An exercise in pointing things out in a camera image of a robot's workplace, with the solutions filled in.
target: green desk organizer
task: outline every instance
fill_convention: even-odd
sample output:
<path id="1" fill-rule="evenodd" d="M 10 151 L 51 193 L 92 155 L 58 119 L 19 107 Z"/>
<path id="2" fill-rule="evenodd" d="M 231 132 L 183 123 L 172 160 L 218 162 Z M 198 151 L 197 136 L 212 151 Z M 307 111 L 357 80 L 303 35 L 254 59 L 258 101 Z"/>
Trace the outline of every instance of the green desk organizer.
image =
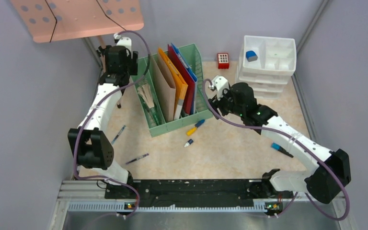
<path id="1" fill-rule="evenodd" d="M 191 66 L 194 74 L 197 76 L 197 95 L 196 95 L 196 113 L 193 115 L 189 115 L 186 117 L 180 117 L 178 120 L 174 120 L 171 122 L 167 122 L 164 119 L 164 116 L 160 109 L 159 100 L 157 98 L 156 92 L 154 90 L 153 85 L 153 77 L 151 73 L 153 72 L 153 66 L 150 65 L 149 71 L 145 76 L 143 81 L 146 81 L 150 85 L 151 93 L 153 95 L 153 100 L 156 105 L 156 113 L 157 117 L 159 118 L 160 125 L 156 125 L 149 114 L 146 105 L 141 103 L 143 113 L 145 114 L 147 124 L 149 126 L 149 131 L 152 137 L 159 136 L 161 134 L 165 134 L 176 129 L 189 126 L 192 124 L 197 123 L 199 120 L 202 119 L 209 119 L 212 117 L 212 113 L 208 110 L 207 104 L 202 96 L 202 81 L 204 80 L 203 72 L 202 72 L 202 62 L 201 62 L 201 55 L 198 51 L 198 48 L 195 44 L 183 46 L 179 48 L 181 55 L 185 58 L 187 63 Z M 138 60 L 138 74 L 141 74 L 146 69 L 147 57 L 140 58 Z M 133 81 L 136 81 L 140 76 L 131 76 Z M 136 94 L 138 93 L 138 87 L 141 84 L 135 85 Z"/>

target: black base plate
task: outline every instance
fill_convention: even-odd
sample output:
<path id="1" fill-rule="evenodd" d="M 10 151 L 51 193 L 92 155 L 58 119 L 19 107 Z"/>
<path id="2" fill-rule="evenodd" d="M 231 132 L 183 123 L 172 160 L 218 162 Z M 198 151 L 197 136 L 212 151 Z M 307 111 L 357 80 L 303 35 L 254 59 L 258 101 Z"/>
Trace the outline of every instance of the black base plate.
<path id="1" fill-rule="evenodd" d="M 253 199 L 277 198 L 264 180 L 134 180 L 132 186 L 140 194 L 141 207 L 252 207 Z M 291 198 L 291 192 L 281 192 Z M 106 186 L 105 199 L 135 199 L 123 186 Z"/>

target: blue marker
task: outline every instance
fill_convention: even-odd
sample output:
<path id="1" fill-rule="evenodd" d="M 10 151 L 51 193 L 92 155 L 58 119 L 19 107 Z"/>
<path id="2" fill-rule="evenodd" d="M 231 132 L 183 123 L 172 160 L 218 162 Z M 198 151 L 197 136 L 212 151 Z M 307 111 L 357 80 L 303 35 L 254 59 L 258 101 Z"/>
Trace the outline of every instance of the blue marker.
<path id="1" fill-rule="evenodd" d="M 205 120 L 200 120 L 198 121 L 194 126 L 194 128 L 190 129 L 188 132 L 187 132 L 187 136 L 191 136 L 196 130 L 198 127 L 200 127 L 203 123 L 205 122 Z"/>
<path id="2" fill-rule="evenodd" d="M 278 144 L 276 144 L 276 143 L 273 143 L 273 144 L 272 144 L 272 148 L 274 148 L 275 150 L 277 150 L 277 151 L 279 151 L 279 152 L 283 153 L 283 154 L 284 154 L 284 155 L 286 155 L 286 156 L 289 156 L 289 157 L 291 157 L 291 158 L 293 158 L 293 157 L 294 157 L 293 155 L 291 155 L 289 152 L 287 152 L 284 148 L 282 148 L 280 145 L 278 145 Z"/>
<path id="3" fill-rule="evenodd" d="M 126 126 L 123 126 L 121 128 L 121 130 L 118 132 L 118 134 L 116 135 L 116 137 L 112 140 L 111 144 L 113 145 L 116 141 L 116 139 L 118 139 L 118 137 L 122 134 L 123 130 L 125 129 Z"/>
<path id="4" fill-rule="evenodd" d="M 187 143 L 184 145 L 184 148 L 185 148 L 185 147 L 190 146 L 193 142 L 194 142 L 194 141 L 193 141 L 192 139 L 189 139 L 189 140 L 187 141 Z"/>

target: black wire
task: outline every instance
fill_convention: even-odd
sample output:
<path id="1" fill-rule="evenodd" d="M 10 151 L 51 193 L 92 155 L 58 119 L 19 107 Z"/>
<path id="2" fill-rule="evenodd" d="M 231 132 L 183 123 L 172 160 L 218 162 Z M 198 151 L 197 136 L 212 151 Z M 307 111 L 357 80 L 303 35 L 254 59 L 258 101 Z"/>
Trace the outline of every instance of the black wire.
<path id="1" fill-rule="evenodd" d="M 105 187 L 105 188 L 102 188 L 101 186 L 99 186 L 98 182 L 102 182 L 102 183 L 104 183 L 104 184 L 108 184 L 107 182 L 105 182 L 104 180 L 97 180 L 97 181 L 96 181 L 96 186 L 98 186 L 98 188 L 106 189 L 106 187 Z"/>
<path id="2" fill-rule="evenodd" d="M 47 0 L 45 0 L 45 2 L 46 2 L 46 4 L 47 4 L 47 7 L 50 9 L 51 14 L 52 14 L 52 15 L 53 15 L 53 17 L 54 17 L 54 20 L 56 20 L 56 23 L 54 24 L 53 32 L 51 33 L 51 38 L 50 38 L 50 41 L 49 41 L 49 43 L 50 43 L 50 42 L 51 42 L 51 40 L 53 39 L 54 31 L 56 30 L 56 27 L 57 27 L 57 18 L 56 18 L 56 16 L 54 15 L 53 11 L 51 10 L 51 7 L 50 7 L 50 5 L 48 4 Z"/>
<path id="3" fill-rule="evenodd" d="M 104 70 L 103 67 L 101 67 L 100 70 L 99 70 L 99 76 L 98 76 L 98 82 L 97 83 L 99 83 L 99 80 L 101 79 L 101 77 L 103 75 L 103 73 L 102 73 L 103 70 Z"/>
<path id="4" fill-rule="evenodd" d="M 98 0 L 96 0 L 96 3 L 98 4 L 98 6 L 101 8 L 103 14 L 105 15 L 105 17 L 107 17 L 109 20 L 111 20 L 112 22 L 114 22 L 115 24 L 117 24 L 118 26 L 120 26 L 123 30 L 126 30 L 123 26 L 121 26 L 119 23 L 115 22 L 112 18 L 110 18 L 104 11 L 104 9 L 102 8 L 102 6 L 99 4 Z"/>

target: yellow marker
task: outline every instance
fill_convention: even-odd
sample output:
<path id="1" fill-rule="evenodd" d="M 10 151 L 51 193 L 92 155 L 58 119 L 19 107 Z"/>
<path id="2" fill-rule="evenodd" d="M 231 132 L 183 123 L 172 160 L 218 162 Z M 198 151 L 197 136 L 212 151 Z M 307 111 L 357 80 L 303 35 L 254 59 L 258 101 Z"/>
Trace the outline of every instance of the yellow marker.
<path id="1" fill-rule="evenodd" d="M 196 127 L 190 129 L 188 132 L 187 132 L 187 136 L 191 136 L 194 132 L 196 131 Z"/>
<path id="2" fill-rule="evenodd" d="M 187 136 L 191 136 L 196 130 L 198 127 L 200 127 L 203 123 L 205 122 L 205 120 L 200 120 L 198 121 L 194 126 L 194 128 L 190 129 L 188 132 L 187 132 Z"/>

